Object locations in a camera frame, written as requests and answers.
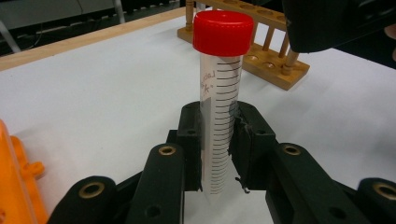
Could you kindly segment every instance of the floor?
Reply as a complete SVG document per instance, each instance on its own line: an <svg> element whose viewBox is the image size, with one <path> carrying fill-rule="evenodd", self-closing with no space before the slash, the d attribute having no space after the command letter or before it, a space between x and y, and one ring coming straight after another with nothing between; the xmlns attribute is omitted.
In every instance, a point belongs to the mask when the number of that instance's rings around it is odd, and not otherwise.
<svg viewBox="0 0 396 224"><path fill-rule="evenodd" d="M170 3L166 5L160 4L158 6L142 7L139 10L135 9L133 11L125 12L125 20L137 20L172 10L183 4L184 0L171 0ZM275 10L277 7L281 9L281 6L278 5L268 7ZM119 18L116 16L114 10L110 10L107 12L100 12L100 14L91 14L85 17L72 18L67 21L39 24L35 27L31 27L31 30L24 29L22 31L13 31L13 35L17 37L16 42L18 46L22 50L27 50L74 36L84 35L119 23ZM396 69L396 62L391 58L392 51L396 48L396 41L385 36L382 30L336 48ZM11 53L11 48L8 46L6 41L2 39L2 36L0 36L0 57Z"/></svg>

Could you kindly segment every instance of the orange plastic object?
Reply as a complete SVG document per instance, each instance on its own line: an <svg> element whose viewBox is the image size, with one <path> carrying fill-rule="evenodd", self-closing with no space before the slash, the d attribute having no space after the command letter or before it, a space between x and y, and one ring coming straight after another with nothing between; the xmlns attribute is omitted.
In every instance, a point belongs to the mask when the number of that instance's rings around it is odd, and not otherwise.
<svg viewBox="0 0 396 224"><path fill-rule="evenodd" d="M44 166L28 162L21 141L9 136L2 120L0 161L0 224L46 223L48 214L35 183Z"/></svg>

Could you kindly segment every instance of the plastic tube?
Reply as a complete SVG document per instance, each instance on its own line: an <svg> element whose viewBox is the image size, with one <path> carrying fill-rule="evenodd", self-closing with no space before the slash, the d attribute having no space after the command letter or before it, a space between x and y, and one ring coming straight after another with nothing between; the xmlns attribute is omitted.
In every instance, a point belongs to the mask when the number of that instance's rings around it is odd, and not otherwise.
<svg viewBox="0 0 396 224"><path fill-rule="evenodd" d="M253 19L231 11L202 11L194 18L193 46L201 52L202 186L213 203L224 188L234 116Z"/></svg>

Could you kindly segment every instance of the hand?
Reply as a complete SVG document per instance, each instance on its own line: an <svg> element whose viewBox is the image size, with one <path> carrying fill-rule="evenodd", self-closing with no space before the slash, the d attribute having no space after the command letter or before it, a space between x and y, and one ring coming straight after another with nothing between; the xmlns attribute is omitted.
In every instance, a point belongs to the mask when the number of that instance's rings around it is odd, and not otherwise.
<svg viewBox="0 0 396 224"><path fill-rule="evenodd" d="M386 27L385 34L393 39L396 39L396 24ZM393 60L396 62L396 49L393 51Z"/></svg>

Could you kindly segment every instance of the wooden table edge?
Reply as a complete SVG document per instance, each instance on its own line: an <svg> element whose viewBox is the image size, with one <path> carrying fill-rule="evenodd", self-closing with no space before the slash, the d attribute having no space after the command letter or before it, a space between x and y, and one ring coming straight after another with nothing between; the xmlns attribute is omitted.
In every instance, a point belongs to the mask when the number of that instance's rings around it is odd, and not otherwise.
<svg viewBox="0 0 396 224"><path fill-rule="evenodd" d="M132 31L143 29L163 21L170 21L184 16L185 14L186 9L184 7L180 7L136 21L129 21L124 24L112 26L96 32L48 44L39 48L29 49L20 53L0 57L0 71L48 58L71 49L77 49L118 35L128 34Z"/></svg>

